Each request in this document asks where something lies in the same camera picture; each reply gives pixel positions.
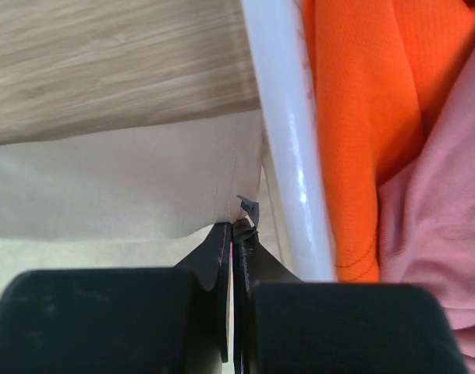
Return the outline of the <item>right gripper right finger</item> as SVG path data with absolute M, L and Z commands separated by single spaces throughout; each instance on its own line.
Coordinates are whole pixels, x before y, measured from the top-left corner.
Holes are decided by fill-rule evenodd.
M 464 373 L 437 300 L 406 284 L 300 280 L 260 243 L 257 202 L 234 223 L 237 373 Z

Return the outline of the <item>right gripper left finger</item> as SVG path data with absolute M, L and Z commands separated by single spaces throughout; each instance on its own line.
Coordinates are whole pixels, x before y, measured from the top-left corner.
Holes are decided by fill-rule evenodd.
M 220 373 L 232 226 L 171 267 L 31 270 L 0 298 L 0 373 Z

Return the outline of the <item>beige t shirt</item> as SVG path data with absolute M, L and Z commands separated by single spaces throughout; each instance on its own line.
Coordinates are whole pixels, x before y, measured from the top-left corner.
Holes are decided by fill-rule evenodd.
M 148 263 L 148 243 L 241 218 L 261 148 L 259 111 L 0 146 L 0 283 Z

